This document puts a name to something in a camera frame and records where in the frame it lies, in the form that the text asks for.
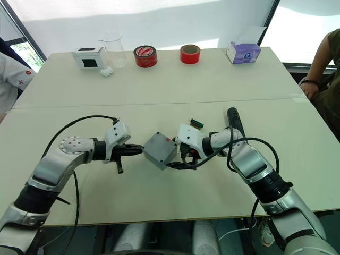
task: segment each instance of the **person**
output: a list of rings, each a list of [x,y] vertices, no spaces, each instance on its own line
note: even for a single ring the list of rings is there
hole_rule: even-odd
[[[335,76],[330,87],[319,92],[319,81],[332,59],[337,67]],[[340,141],[340,29],[329,33],[322,40],[311,69],[300,87]]]
[[[0,123],[36,73],[0,52]]]

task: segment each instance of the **brown shirt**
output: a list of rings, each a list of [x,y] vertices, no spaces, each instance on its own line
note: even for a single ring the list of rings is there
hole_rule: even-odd
[[[332,32],[328,41],[337,71],[330,88],[321,92],[312,103],[340,141],[340,29]]]

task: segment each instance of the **gray floor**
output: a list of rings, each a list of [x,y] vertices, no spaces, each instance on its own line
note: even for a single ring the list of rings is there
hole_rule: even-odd
[[[333,215],[326,215],[320,217],[320,221],[324,226],[324,229],[327,234],[327,241],[331,244],[334,249],[340,254],[340,242],[337,239],[339,236],[339,228],[340,228],[340,212],[335,211]],[[215,226],[215,230],[218,237],[221,237],[224,233],[237,229],[236,221],[233,219],[215,219],[211,220],[211,223]],[[171,224],[173,229],[176,229],[177,234],[175,236],[180,236],[182,239],[187,239],[186,243],[183,242],[182,248],[184,250],[188,249],[188,244],[190,235],[188,234],[188,225],[183,222],[172,222],[167,223]],[[67,251],[66,254],[81,254],[81,255],[97,255],[99,254],[99,243],[101,243],[101,237],[98,230],[98,226],[93,227],[79,227],[74,239]],[[61,227],[48,227],[45,228],[45,242],[52,240],[54,237],[58,236],[61,231],[65,228]],[[72,232],[72,228],[70,228],[62,237],[60,237],[55,242],[45,247],[46,255],[57,255],[61,254],[67,240],[69,239]],[[171,242],[165,242],[165,245],[171,245]],[[243,255],[243,249],[241,245],[241,239],[238,232],[231,233],[225,236],[221,242],[220,247],[223,255]],[[181,245],[177,245],[176,249],[181,249]],[[272,255],[281,255],[283,251],[274,243],[271,247],[265,248],[263,246],[257,245],[257,251],[259,254],[272,254]]]

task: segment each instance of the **person's hand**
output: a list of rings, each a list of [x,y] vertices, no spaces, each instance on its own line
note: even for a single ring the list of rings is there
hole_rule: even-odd
[[[319,88],[315,83],[305,82],[300,88],[309,100],[314,99],[319,93]]]
[[[2,120],[6,117],[5,113],[1,113],[0,114],[0,123],[2,122]]]

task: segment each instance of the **purple tissue box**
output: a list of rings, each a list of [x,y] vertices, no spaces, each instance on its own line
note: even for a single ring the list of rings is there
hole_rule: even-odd
[[[261,48],[257,44],[239,44],[231,42],[227,49],[227,56],[232,64],[255,62],[260,55]]]

